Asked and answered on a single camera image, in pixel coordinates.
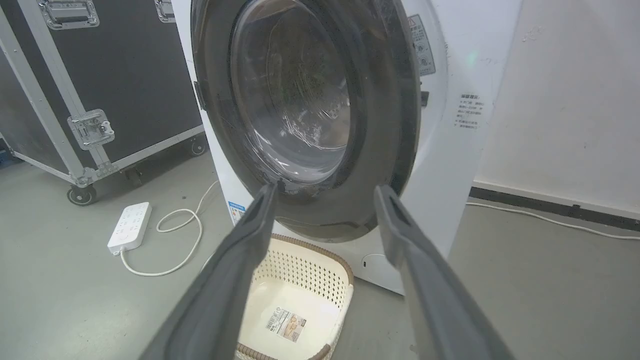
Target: washing machine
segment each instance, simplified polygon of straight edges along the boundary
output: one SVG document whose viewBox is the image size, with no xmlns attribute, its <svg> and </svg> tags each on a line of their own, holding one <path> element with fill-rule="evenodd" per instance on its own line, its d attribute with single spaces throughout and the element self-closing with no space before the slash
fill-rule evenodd
<svg viewBox="0 0 640 360">
<path fill-rule="evenodd" d="M 230 220 L 278 188 L 274 233 L 403 293 L 377 229 L 389 184 L 446 257 L 518 0 L 193 0 L 173 12 Z"/>
</svg>

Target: caster wheel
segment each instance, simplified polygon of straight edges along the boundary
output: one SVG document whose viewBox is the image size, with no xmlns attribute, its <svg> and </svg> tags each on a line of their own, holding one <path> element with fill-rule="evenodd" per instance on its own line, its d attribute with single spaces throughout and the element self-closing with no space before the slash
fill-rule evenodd
<svg viewBox="0 0 640 360">
<path fill-rule="evenodd" d="M 204 154 L 209 148 L 207 146 L 207 139 L 204 136 L 196 136 L 187 141 L 186 145 L 189 155 L 194 158 Z"/>
<path fill-rule="evenodd" d="M 78 188 L 77 186 L 71 186 L 71 189 L 67 191 L 67 199 L 73 204 L 78 206 L 87 206 L 96 202 L 98 196 L 95 188 L 91 185 L 86 188 Z"/>
<path fill-rule="evenodd" d="M 18 164 L 18 163 L 23 163 L 23 162 L 24 162 L 24 160 L 22 160 L 22 159 L 20 159 L 20 158 L 16 158 L 16 157 L 13 155 L 13 151 L 10 151 L 10 152 L 9 152 L 9 157 L 11 157 L 11 161 L 13 161 L 13 162 L 14 162 L 14 163 L 16 163 L 16 164 Z"/>
<path fill-rule="evenodd" d="M 125 176 L 127 177 L 127 180 L 129 180 L 131 184 L 133 184 L 133 186 L 142 186 L 142 173 L 137 168 L 130 168 L 129 170 L 125 171 Z"/>
</svg>

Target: cable on floor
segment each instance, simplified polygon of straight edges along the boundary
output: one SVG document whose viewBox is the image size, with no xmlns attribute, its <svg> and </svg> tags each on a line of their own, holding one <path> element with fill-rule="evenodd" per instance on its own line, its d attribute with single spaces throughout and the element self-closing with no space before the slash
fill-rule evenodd
<svg viewBox="0 0 640 360">
<path fill-rule="evenodd" d="M 136 274 L 136 275 L 140 275 L 140 276 L 162 276 L 162 275 L 166 275 L 166 274 L 170 274 L 176 270 L 178 270 L 179 268 L 181 268 L 182 266 L 184 266 L 184 264 L 187 263 L 187 261 L 189 261 L 189 259 L 191 258 L 191 255 L 193 255 L 193 252 L 196 250 L 196 248 L 198 247 L 198 244 L 200 243 L 200 240 L 202 239 L 202 231 L 203 231 L 203 227 L 202 227 L 202 222 L 200 221 L 200 217 L 198 217 L 198 211 L 200 211 L 200 207 L 202 206 L 202 201 L 204 201 L 205 197 L 207 196 L 207 194 L 209 193 L 209 191 L 211 191 L 211 189 L 213 188 L 213 186 L 215 184 L 218 184 L 219 181 L 215 181 L 213 184 L 211 184 L 211 186 L 207 189 L 207 191 L 204 193 L 204 195 L 202 195 L 202 197 L 200 198 L 200 202 L 198 203 L 198 207 L 196 208 L 196 211 L 192 211 L 190 209 L 178 209 L 175 211 L 170 212 L 169 214 L 165 215 L 162 219 L 160 219 L 160 221 L 158 221 L 158 224 L 156 225 L 156 231 L 159 233 L 170 233 L 174 230 L 180 229 L 181 227 L 187 225 L 188 223 L 190 223 L 193 219 L 196 219 L 196 221 L 198 222 L 198 238 L 196 239 L 196 242 L 193 244 L 193 247 L 191 248 L 191 251 L 189 251 L 189 254 L 187 255 L 187 257 L 182 260 L 181 263 L 179 263 L 176 267 L 169 269 L 167 271 L 163 271 L 163 272 L 139 272 L 136 270 L 133 270 L 131 268 L 131 266 L 129 266 L 129 264 L 127 263 L 127 260 L 124 258 L 124 253 L 126 251 L 121 251 L 120 252 L 120 258 L 122 259 L 122 263 L 124 264 L 124 267 L 127 268 L 128 271 Z M 173 214 L 176 213 L 180 213 L 180 212 L 187 212 L 187 213 L 191 213 L 191 217 L 189 218 L 189 220 L 183 222 L 182 224 L 178 225 L 178 226 L 174 226 L 171 229 L 165 229 L 162 230 L 160 229 L 160 225 L 170 216 L 172 216 Z"/>
<path fill-rule="evenodd" d="M 524 211 L 524 210 L 516 210 L 516 209 L 508 209 L 508 208 L 501 208 L 500 206 L 493 206 L 493 205 L 487 205 L 487 204 L 480 204 L 479 202 L 468 202 L 467 205 L 469 206 L 480 206 L 481 208 L 489 208 L 489 209 L 495 209 L 495 210 L 501 210 L 501 211 L 507 211 L 508 213 L 516 213 L 516 214 L 523 214 L 523 215 L 529 215 L 530 217 L 534 217 L 534 218 L 538 218 L 540 220 L 544 220 L 544 221 L 548 221 L 551 222 L 553 224 L 557 224 L 560 226 L 565 226 L 565 227 L 570 227 L 572 229 L 577 229 L 577 230 L 582 230 L 582 231 L 586 231 L 588 233 L 592 233 L 592 234 L 597 234 L 597 235 L 602 235 L 602 236 L 606 236 L 608 238 L 612 238 L 612 239 L 620 239 L 620 240 L 640 240 L 640 236 L 619 236 L 619 235 L 612 235 L 612 234 L 607 234 L 607 233 L 601 233 L 600 231 L 596 231 L 593 229 L 590 229 L 588 227 L 584 227 L 584 226 L 578 226 L 578 225 L 570 225 L 570 224 L 566 224 L 564 222 L 560 222 L 560 221 L 555 221 L 555 220 L 551 220 L 549 218 L 545 218 L 543 216 L 540 216 L 538 214 L 534 214 L 534 213 L 530 213 L 528 211 Z"/>
</svg>

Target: blue sticker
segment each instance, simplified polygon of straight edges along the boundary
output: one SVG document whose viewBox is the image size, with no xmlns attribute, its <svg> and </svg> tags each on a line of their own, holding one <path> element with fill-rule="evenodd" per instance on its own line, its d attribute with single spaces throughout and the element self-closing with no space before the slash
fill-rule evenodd
<svg viewBox="0 0 640 360">
<path fill-rule="evenodd" d="M 234 225 L 236 225 L 238 221 L 240 221 L 240 218 L 244 215 L 244 212 L 246 211 L 244 209 L 244 206 L 238 205 L 230 201 L 229 201 L 229 210 L 231 212 L 231 220 L 234 222 Z"/>
<path fill-rule="evenodd" d="M 242 210 L 242 211 L 246 211 L 246 209 L 244 208 L 244 206 L 240 206 L 238 204 L 235 204 L 233 202 L 229 202 L 229 206 L 231 206 L 232 208 L 236 208 L 238 210 Z"/>
</svg>

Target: white power strip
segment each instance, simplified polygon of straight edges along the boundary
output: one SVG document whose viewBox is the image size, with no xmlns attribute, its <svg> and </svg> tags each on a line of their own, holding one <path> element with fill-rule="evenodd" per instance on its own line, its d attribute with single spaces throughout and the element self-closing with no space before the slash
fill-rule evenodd
<svg viewBox="0 0 640 360">
<path fill-rule="evenodd" d="M 216 184 L 218 184 L 217 180 L 213 184 L 211 184 L 211 186 L 207 189 L 204 195 L 202 195 L 202 197 L 200 198 L 200 202 L 198 203 L 198 207 L 196 208 L 195 211 L 192 211 L 189 209 L 174 210 L 169 214 L 165 215 L 162 219 L 160 219 L 160 221 L 158 221 L 158 224 L 156 225 L 157 232 L 170 233 L 174 230 L 180 229 L 181 227 L 187 225 L 192 220 L 196 220 L 196 222 L 198 223 L 198 237 L 196 238 L 196 241 L 193 244 L 191 251 L 189 251 L 189 254 L 187 255 L 187 257 L 184 258 L 184 260 L 182 260 L 182 262 L 179 263 L 178 265 L 163 272 L 139 272 L 137 270 L 134 270 L 131 266 L 129 266 L 129 264 L 127 263 L 127 260 L 125 259 L 125 256 L 124 256 L 125 252 L 127 252 L 128 250 L 135 249 L 136 247 L 139 247 L 142 244 L 142 237 L 145 235 L 145 230 L 147 230 L 147 223 L 149 221 L 149 215 L 151 215 L 151 206 L 149 205 L 148 202 L 142 202 L 141 204 L 127 206 L 122 211 L 122 215 L 120 215 L 120 219 L 118 220 L 118 225 L 116 225 L 116 228 L 113 231 L 113 234 L 111 235 L 111 239 L 109 239 L 109 243 L 107 244 L 107 246 L 109 247 L 109 251 L 113 255 L 120 255 L 120 259 L 122 260 L 122 264 L 124 265 L 124 267 L 126 267 L 128 271 L 136 275 L 162 276 L 178 270 L 179 268 L 184 266 L 184 264 L 186 264 L 187 261 L 189 261 L 194 251 L 198 247 L 200 240 L 202 239 L 203 227 L 202 227 L 202 222 L 198 217 L 198 211 L 200 211 L 200 207 L 202 206 L 202 202 L 204 201 L 205 197 L 207 196 L 209 191 L 211 191 L 213 186 L 215 186 Z M 160 225 L 167 218 L 170 218 L 175 214 L 182 213 L 182 212 L 190 213 L 191 217 L 185 222 L 183 222 L 182 224 L 174 226 L 170 229 L 160 229 Z"/>
<path fill-rule="evenodd" d="M 133 250 L 139 247 L 147 230 L 150 215 L 151 205 L 148 202 L 141 202 L 124 208 L 118 224 L 113 230 L 113 234 L 111 234 L 109 243 L 107 243 L 109 251 L 114 256 L 117 256 L 121 251 Z"/>
</svg>

